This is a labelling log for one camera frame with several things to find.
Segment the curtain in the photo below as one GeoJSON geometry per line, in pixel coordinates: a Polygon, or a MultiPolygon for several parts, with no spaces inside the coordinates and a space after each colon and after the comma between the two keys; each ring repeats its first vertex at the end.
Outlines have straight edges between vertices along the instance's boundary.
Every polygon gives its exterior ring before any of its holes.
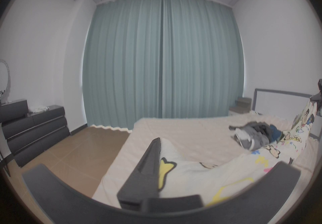
{"type": "Polygon", "coordinates": [[[161,117],[162,0],[99,5],[85,46],[83,97],[88,125],[127,127],[161,117]]]}
{"type": "Polygon", "coordinates": [[[244,59],[230,8],[206,0],[116,0],[93,16],[83,61],[88,125],[226,116],[244,59]]]}
{"type": "Polygon", "coordinates": [[[227,116],[243,94],[244,57],[232,9],[164,0],[162,116],[227,116]]]}

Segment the mattress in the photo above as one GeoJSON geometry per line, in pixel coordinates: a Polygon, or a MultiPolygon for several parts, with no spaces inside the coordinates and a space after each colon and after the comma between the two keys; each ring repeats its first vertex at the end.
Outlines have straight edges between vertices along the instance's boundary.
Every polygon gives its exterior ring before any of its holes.
{"type": "MultiPolygon", "coordinates": [[[[243,149],[231,138],[229,125],[243,126],[251,121],[273,124],[279,130],[287,130],[292,123],[276,116],[257,115],[253,112],[229,117],[199,119],[156,119],[143,118],[135,123],[134,129],[119,154],[102,178],[93,199],[120,208],[117,193],[130,176],[151,141],[166,138],[189,161],[198,161],[220,166],[241,154],[243,149]]],[[[318,141],[309,138],[306,148],[293,163],[301,170],[300,179],[287,202],[270,221],[275,223],[296,201],[312,176],[317,156],[318,141]]]]}

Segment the blue clothing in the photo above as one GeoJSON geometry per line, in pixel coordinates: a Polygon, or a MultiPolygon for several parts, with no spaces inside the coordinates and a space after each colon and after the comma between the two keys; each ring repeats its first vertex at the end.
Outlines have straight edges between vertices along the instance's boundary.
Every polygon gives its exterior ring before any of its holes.
{"type": "Polygon", "coordinates": [[[270,129],[272,130],[272,142],[279,141],[282,131],[278,130],[274,125],[270,125],[270,129]]]}

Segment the item reflected in mirror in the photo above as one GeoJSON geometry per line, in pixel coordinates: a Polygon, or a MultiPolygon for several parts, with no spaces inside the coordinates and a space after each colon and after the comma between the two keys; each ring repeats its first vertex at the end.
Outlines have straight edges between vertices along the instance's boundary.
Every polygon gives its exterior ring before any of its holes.
{"type": "Polygon", "coordinates": [[[9,73],[6,64],[0,61],[0,98],[7,89],[9,81],[9,73]]]}

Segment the tiled floor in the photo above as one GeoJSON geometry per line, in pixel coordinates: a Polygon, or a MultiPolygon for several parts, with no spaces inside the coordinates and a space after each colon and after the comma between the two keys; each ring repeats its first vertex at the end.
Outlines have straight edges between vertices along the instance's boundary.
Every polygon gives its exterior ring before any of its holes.
{"type": "Polygon", "coordinates": [[[87,127],[60,141],[22,168],[15,160],[8,164],[9,181],[26,206],[43,222],[51,223],[32,199],[21,174],[42,163],[69,186],[92,197],[129,133],[87,127]]]}

